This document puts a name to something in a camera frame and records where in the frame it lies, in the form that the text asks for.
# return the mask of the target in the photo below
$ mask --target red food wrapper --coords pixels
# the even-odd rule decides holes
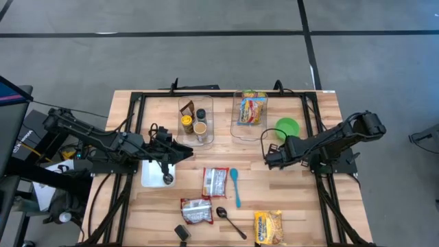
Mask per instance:
[[[202,221],[213,224],[211,199],[180,199],[180,201],[181,215],[187,224],[196,224]]]
[[[203,196],[226,197],[228,168],[204,168]]]

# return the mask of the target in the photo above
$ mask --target yellow noodle package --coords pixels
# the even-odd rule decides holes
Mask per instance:
[[[254,231],[258,244],[282,244],[282,211],[254,212]]]

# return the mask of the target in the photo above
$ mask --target gray concrete floor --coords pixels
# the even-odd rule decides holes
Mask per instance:
[[[311,30],[439,30],[437,1],[306,0]],[[294,0],[14,0],[0,33],[301,30]],[[407,136],[439,123],[439,36],[313,37],[323,89],[336,90],[343,116],[379,114],[388,133],[355,150],[372,236],[382,246],[437,246],[439,156]],[[268,89],[276,79],[312,89],[302,36],[205,38],[3,38],[0,74],[34,85],[36,100],[108,114],[117,89],[219,84]],[[41,111],[48,108],[32,104]],[[77,114],[104,127],[105,120]],[[439,151],[433,143],[427,148]],[[11,246],[19,215],[0,246]],[[74,244],[72,224],[31,220],[39,246]]]

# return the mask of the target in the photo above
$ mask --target small black object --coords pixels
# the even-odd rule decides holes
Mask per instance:
[[[235,227],[236,231],[241,235],[242,239],[247,239],[247,235],[245,235],[241,230],[239,230],[228,218],[227,218],[227,211],[224,207],[218,207],[217,208],[217,214],[218,217],[227,219],[233,227]]]
[[[184,241],[185,241],[186,239],[188,239],[188,238],[191,236],[191,234],[190,234],[189,231],[186,229],[186,227],[185,227],[185,226],[182,226],[182,225],[178,225],[178,226],[174,229],[174,231],[175,231],[175,232],[177,233],[177,235],[180,237],[182,243],[185,243]]]
[[[206,111],[205,111],[205,109],[198,109],[197,110],[197,119],[198,119],[198,121],[206,123]]]

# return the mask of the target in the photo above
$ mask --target yellow-lidded jar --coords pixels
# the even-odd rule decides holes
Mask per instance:
[[[181,118],[181,124],[183,125],[183,128],[185,129],[185,132],[187,134],[193,133],[193,126],[192,126],[192,117],[189,115],[185,115]]]

